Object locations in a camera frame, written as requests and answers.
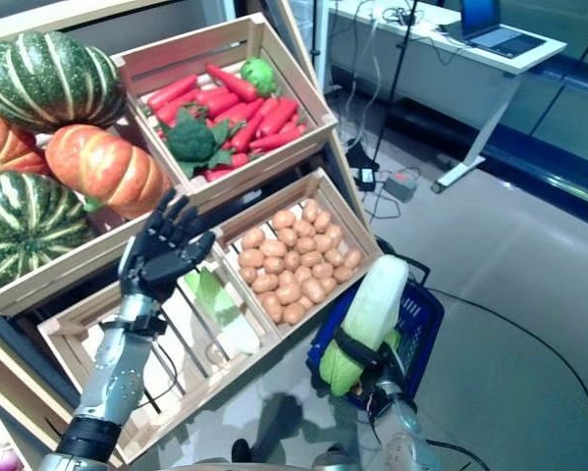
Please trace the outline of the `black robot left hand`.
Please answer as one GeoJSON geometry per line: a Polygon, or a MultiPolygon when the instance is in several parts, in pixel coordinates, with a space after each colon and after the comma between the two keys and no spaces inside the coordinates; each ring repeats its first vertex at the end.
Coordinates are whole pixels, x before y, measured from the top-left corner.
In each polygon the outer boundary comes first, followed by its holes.
{"type": "Polygon", "coordinates": [[[215,235],[200,233],[197,210],[186,195],[165,192],[144,226],[131,238],[118,269],[123,296],[141,294],[158,303],[171,297],[179,277],[209,255],[215,235]]]}

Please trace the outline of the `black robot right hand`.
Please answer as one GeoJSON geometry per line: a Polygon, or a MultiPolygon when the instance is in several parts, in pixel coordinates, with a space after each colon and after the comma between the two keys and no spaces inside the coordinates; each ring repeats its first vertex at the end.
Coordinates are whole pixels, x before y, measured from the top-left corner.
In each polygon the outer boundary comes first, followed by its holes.
{"type": "Polygon", "coordinates": [[[364,392],[372,392],[375,385],[382,381],[402,390],[404,366],[397,353],[401,342],[398,331],[390,330],[377,350],[355,340],[342,327],[336,329],[334,340],[347,358],[362,368],[362,373],[349,390],[351,393],[363,396],[364,392]]]}

